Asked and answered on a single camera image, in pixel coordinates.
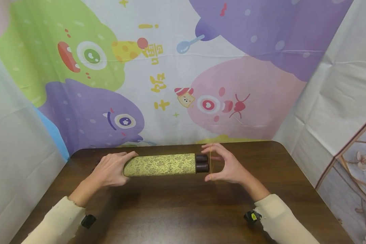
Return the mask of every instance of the right hand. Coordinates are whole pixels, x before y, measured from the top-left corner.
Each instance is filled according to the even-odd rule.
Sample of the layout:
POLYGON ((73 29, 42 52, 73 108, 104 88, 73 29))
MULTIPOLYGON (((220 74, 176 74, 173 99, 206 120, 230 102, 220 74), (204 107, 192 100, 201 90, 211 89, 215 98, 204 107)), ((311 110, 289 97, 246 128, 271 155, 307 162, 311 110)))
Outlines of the right hand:
POLYGON ((129 180, 129 177, 123 174, 124 166, 132 157, 137 156, 134 151, 108 154, 102 157, 89 177, 99 182, 101 187, 124 185, 129 180))
POLYGON ((208 174, 205 177, 205 181, 214 181, 214 180, 225 180, 230 183, 239 183, 242 184, 247 177, 251 177, 252 175, 246 170, 243 165, 236 159, 236 157, 225 149, 219 143, 211 143, 202 146, 203 154, 208 152, 217 152, 220 157, 211 157, 211 159, 221 160, 224 159, 225 165, 224 169, 220 172, 208 174))

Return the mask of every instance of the floral patterned tube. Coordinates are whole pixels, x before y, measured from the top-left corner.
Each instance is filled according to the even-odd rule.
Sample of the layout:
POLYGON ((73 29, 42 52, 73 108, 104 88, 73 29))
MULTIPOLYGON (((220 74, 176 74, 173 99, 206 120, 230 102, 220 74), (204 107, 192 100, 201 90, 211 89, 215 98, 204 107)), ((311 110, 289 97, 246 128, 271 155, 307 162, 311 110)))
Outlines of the floral patterned tube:
POLYGON ((184 175, 209 172, 207 155, 172 154, 135 157, 125 165, 127 177, 184 175))

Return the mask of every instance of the brown cylinder end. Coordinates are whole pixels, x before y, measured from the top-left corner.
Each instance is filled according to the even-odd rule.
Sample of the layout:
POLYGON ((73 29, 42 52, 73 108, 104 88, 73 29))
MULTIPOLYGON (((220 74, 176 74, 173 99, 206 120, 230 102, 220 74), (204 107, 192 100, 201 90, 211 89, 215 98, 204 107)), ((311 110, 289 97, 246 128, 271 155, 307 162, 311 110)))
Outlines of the brown cylinder end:
POLYGON ((209 172, 209 162, 206 154, 195 155, 196 173, 207 173, 209 172))

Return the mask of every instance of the dark brown tabletop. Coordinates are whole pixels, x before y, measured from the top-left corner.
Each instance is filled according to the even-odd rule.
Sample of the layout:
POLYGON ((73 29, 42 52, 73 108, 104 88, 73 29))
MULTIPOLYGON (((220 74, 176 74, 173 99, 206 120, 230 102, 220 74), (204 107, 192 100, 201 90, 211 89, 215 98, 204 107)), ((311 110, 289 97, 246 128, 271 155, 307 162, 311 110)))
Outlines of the dark brown tabletop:
MULTIPOLYGON (((270 190, 279 195, 321 244, 352 241, 279 143, 240 142, 224 146, 270 190)), ((141 156, 200 153, 200 145, 84 149, 76 152, 54 180, 11 243, 21 243, 63 196, 85 179, 108 153, 141 156)), ((214 171, 222 169, 213 161, 214 171)), ((236 184, 204 182, 206 174, 137 177, 98 192, 87 206, 97 221, 80 227, 70 243, 268 244, 275 243, 258 223, 243 219, 254 204, 236 184)))

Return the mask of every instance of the printed fabric backdrop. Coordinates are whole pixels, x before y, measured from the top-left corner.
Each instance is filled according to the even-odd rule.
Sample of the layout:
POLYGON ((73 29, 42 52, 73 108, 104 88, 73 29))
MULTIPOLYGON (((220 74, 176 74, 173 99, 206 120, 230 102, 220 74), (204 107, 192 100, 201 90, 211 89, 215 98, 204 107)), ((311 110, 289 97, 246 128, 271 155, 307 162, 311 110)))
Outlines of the printed fabric backdrop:
POLYGON ((0 59, 71 155, 270 140, 352 0, 0 1, 0 59))
POLYGON ((366 244, 366 125, 334 158, 317 191, 356 244, 366 244))

